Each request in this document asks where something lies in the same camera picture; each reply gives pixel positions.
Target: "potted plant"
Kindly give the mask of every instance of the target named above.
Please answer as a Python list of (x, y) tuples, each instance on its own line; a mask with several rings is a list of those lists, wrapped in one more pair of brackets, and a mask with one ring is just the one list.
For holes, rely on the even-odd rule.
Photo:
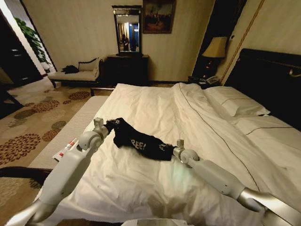
[(18, 24), (18, 26), (21, 28), (21, 31), (23, 32), (25, 38), (27, 39), (29, 45), (31, 46), (33, 52), (37, 56), (38, 60), (40, 61), (42, 67), (45, 69), (46, 72), (49, 71), (49, 62), (46, 60), (46, 55), (44, 50), (42, 49), (41, 42), (39, 38), (37, 37), (37, 33), (35, 30), (31, 29), (30, 27), (26, 26), (26, 22), (16, 18), (15, 20)]

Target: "bench leg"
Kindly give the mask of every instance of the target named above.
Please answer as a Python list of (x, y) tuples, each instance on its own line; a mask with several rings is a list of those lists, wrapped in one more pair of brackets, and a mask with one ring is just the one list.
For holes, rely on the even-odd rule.
[(51, 81), (51, 83), (52, 83), (52, 85), (53, 85), (53, 88), (56, 88), (56, 83), (55, 83), (55, 81), (53, 81), (53, 80), (50, 80)]
[(91, 96), (94, 97), (94, 89), (90, 88)]

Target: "painting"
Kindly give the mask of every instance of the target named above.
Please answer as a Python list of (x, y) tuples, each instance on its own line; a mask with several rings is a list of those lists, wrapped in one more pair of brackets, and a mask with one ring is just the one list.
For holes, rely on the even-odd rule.
[(143, 0), (143, 33), (171, 33), (175, 0)]

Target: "wall trim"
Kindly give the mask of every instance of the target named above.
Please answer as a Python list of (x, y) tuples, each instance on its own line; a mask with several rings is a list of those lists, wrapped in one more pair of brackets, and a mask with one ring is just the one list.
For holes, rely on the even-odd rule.
[(254, 15), (253, 15), (253, 17), (252, 17), (252, 19), (251, 19), (251, 21), (250, 21), (250, 23), (249, 23), (249, 25), (248, 25), (246, 31), (245, 31), (243, 37), (241, 38), (241, 40), (240, 40), (240, 42), (239, 42), (239, 44), (238, 44), (238, 46), (237, 46), (237, 48), (236, 48), (236, 50), (235, 50), (235, 52), (234, 52), (234, 54), (233, 54), (233, 56), (232, 56), (230, 62), (229, 62), (228, 65), (227, 65), (227, 68), (226, 68), (224, 74), (222, 75), (221, 83), (224, 82), (223, 80), (224, 80), (224, 78), (225, 78), (225, 76), (226, 76), (226, 74), (227, 74), (227, 72), (228, 72), (230, 66), (232, 65), (232, 62), (234, 61), (234, 59), (235, 59), (235, 57), (236, 57), (236, 55), (237, 55), (237, 53), (238, 53), (240, 47), (242, 46), (242, 44), (243, 44), (243, 42), (244, 42), (244, 40), (245, 40), (247, 34), (249, 33), (249, 31), (250, 31), (250, 29), (251, 29), (251, 27), (252, 27), (252, 25), (253, 25), (253, 23), (254, 23), (256, 17), (258, 16), (258, 13), (259, 13), (260, 9), (262, 8), (262, 5), (263, 5), (264, 1), (265, 1), (265, 0), (261, 0), (261, 1), (260, 1), (260, 3), (259, 3), (259, 5), (258, 5), (258, 8), (257, 8), (256, 12), (254, 13)]
[(33, 23), (33, 21), (32, 21), (32, 18), (30, 17), (30, 15), (29, 15), (29, 13), (28, 13), (28, 11), (27, 11), (27, 8), (26, 8), (26, 6), (25, 6), (23, 0), (20, 0), (20, 3), (21, 3), (21, 5), (23, 6), (23, 8), (24, 8), (24, 10), (25, 10), (25, 13), (26, 13), (26, 15), (28, 16), (28, 18), (29, 18), (31, 24), (33, 25), (34, 30), (36, 31), (37, 36), (39, 37), (39, 39), (40, 39), (40, 41), (41, 41), (41, 43), (42, 43), (42, 45), (43, 45), (45, 51), (47, 52), (48, 57), (49, 57), (49, 59), (50, 59), (52, 65), (53, 65), (53, 67), (54, 67), (55, 70), (57, 71), (56, 66), (55, 66), (55, 63), (53, 62), (53, 60), (52, 60), (52, 58), (51, 58), (51, 56), (50, 56), (50, 54), (49, 54), (49, 52), (48, 52), (48, 50), (47, 50), (47, 48), (46, 48), (44, 42), (43, 42), (43, 39), (41, 38), (41, 36), (40, 36), (40, 34), (39, 34), (39, 32), (38, 32), (38, 29), (37, 29), (36, 26), (34, 25), (34, 23)]

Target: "wooden dresser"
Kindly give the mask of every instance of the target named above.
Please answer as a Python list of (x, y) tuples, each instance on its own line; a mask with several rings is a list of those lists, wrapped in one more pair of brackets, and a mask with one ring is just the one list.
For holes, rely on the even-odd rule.
[(146, 86), (148, 84), (148, 59), (148, 55), (142, 57), (108, 56), (104, 62), (106, 83)]

